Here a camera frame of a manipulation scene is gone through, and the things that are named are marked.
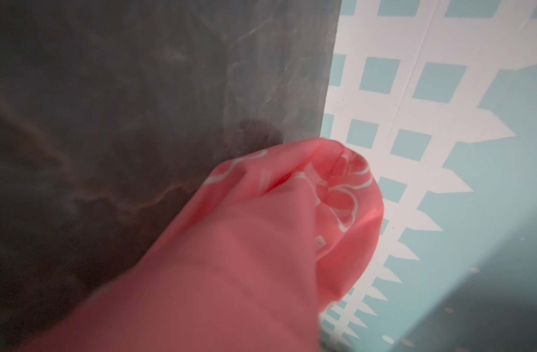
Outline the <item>pink child rain jacket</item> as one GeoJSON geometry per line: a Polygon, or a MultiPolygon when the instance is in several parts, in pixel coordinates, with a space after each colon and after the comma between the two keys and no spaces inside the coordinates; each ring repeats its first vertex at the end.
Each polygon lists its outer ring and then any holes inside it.
{"type": "Polygon", "coordinates": [[[340,142],[224,162],[137,265],[22,350],[316,351],[383,218],[370,165],[340,142]]]}

